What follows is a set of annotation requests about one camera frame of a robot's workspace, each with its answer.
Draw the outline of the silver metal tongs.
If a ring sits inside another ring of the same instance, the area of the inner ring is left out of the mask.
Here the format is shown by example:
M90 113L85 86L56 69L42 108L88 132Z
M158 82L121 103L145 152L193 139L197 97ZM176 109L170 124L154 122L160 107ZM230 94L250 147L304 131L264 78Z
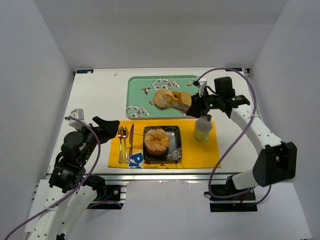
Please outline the silver metal tongs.
M170 105L171 108L179 112L182 112L188 117L203 119L208 122L212 120L212 116L209 114L209 110L203 107L198 95L191 97L190 105L187 105L183 102L179 102L175 100L172 96L169 96L168 94L165 94L163 98Z

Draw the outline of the orange sugared bundt cake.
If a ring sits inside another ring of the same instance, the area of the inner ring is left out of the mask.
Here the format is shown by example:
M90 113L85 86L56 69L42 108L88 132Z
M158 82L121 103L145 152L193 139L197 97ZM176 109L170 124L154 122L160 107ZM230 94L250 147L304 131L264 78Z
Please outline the orange sugared bundt cake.
M151 129L144 136L146 150L154 156L164 154L168 150L170 143L169 137L161 128Z

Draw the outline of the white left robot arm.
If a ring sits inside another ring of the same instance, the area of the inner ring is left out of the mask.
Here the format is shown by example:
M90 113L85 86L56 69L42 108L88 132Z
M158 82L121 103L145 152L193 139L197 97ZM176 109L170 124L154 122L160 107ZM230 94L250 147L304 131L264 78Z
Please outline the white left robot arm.
M44 212L31 240L66 240L84 211L106 195L105 179L87 172L85 165L95 149L100 150L102 144L116 137L120 122L97 116L93 117L96 126L75 116L67 120L75 130L63 139L48 182Z

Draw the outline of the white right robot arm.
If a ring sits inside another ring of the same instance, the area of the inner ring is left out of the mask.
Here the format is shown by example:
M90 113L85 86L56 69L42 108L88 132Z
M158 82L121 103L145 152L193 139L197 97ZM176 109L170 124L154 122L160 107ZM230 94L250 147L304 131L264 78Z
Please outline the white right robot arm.
M252 169L230 178L229 182L235 190L265 187L296 176L296 145L284 142L254 114L254 105L244 95L236 95L230 77L214 80L214 94L208 93L205 79L195 80L192 84L199 90L191 97L191 107L186 114L208 121L210 110L222 111L244 131L257 152Z

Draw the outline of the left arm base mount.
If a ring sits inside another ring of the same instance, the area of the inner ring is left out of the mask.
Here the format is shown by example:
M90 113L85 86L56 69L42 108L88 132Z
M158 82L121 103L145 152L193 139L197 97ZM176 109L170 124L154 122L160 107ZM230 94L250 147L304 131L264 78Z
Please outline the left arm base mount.
M92 174L83 183L82 187L87 187L89 193L93 193L95 198L88 205L92 210L120 210L124 205L124 198L121 197L122 185L108 183L108 181Z

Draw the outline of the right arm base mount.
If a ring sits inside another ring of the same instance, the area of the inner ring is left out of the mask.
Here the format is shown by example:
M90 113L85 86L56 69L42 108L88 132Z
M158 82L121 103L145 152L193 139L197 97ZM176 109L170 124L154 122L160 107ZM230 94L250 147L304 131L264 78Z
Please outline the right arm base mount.
M210 186L212 193L216 196L228 196L243 192L244 189L237 190L231 181L232 176L226 178L222 184L214 183ZM253 190L245 194L231 198L216 198L210 195L209 191L204 192L204 196L209 198L209 207L211 213L240 213L257 212L256 195Z

